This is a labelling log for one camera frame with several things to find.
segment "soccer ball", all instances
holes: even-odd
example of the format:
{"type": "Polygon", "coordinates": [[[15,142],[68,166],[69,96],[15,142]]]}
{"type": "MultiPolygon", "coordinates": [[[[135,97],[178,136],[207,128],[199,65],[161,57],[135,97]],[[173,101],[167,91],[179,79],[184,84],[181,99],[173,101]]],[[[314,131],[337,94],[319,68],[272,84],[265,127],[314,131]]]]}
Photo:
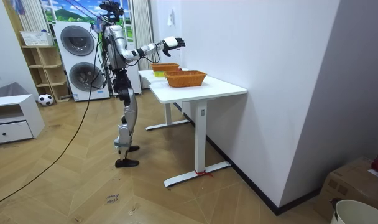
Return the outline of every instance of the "soccer ball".
{"type": "Polygon", "coordinates": [[[40,95],[39,103],[43,106],[49,106],[53,103],[53,97],[48,94],[40,95]]]}

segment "cabinet drawer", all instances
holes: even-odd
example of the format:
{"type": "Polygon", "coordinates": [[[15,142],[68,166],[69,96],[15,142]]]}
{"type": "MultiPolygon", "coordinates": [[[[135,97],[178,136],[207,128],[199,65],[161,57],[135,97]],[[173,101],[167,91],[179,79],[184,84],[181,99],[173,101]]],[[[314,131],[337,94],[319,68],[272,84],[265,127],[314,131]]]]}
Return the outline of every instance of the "cabinet drawer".
{"type": "Polygon", "coordinates": [[[0,124],[0,143],[32,138],[32,132],[26,121],[0,124]]]}

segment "herringbone floor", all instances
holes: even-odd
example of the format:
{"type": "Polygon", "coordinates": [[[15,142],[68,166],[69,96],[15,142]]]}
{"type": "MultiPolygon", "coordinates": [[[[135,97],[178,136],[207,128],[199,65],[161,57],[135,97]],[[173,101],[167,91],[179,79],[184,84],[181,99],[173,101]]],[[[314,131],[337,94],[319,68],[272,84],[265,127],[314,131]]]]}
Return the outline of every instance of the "herringbone floor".
{"type": "MultiPolygon", "coordinates": [[[[62,158],[37,180],[0,203],[0,223],[327,223],[307,202],[275,217],[232,168],[166,189],[163,181],[194,169],[190,124],[145,131],[164,121],[150,91],[137,96],[139,117],[129,157],[138,167],[116,169],[113,140],[122,114],[117,99],[92,101],[83,126],[62,158]]],[[[37,139],[0,145],[0,199],[32,180],[62,152],[86,103],[40,108],[37,139]]],[[[173,120],[182,119],[173,107],[173,120]]],[[[206,147],[206,165],[222,161],[206,147]]]]}

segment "desk leg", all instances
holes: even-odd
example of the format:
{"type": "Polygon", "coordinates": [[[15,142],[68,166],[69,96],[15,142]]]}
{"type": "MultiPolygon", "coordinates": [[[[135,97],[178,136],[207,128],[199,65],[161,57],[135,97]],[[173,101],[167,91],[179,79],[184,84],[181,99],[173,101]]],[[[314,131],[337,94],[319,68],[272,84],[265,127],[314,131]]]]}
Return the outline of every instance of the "desk leg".
{"type": "Polygon", "coordinates": [[[196,106],[196,134],[195,134],[195,171],[172,177],[164,181],[165,187],[170,187],[180,182],[199,177],[196,174],[206,171],[213,172],[225,167],[230,163],[224,161],[208,167],[205,167],[206,159],[206,124],[207,124],[207,101],[199,101],[196,106]]]}
{"type": "Polygon", "coordinates": [[[171,121],[171,104],[170,103],[164,104],[164,110],[165,110],[165,124],[158,124],[158,125],[146,127],[146,131],[150,131],[157,128],[164,128],[168,126],[174,126],[177,124],[189,123],[187,119],[184,119],[181,121],[171,121]]]}

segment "stacked washer dryer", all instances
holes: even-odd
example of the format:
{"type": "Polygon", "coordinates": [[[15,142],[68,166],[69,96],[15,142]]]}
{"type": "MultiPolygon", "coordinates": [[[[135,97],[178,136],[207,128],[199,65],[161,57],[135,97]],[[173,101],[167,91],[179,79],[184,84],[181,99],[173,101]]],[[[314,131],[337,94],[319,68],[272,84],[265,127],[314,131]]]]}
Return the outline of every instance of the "stacked washer dryer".
{"type": "Polygon", "coordinates": [[[102,56],[96,45],[96,33],[91,33],[91,24],[56,22],[53,28],[75,101],[88,100],[90,90],[91,100],[109,98],[108,84],[101,71],[102,56]]]}

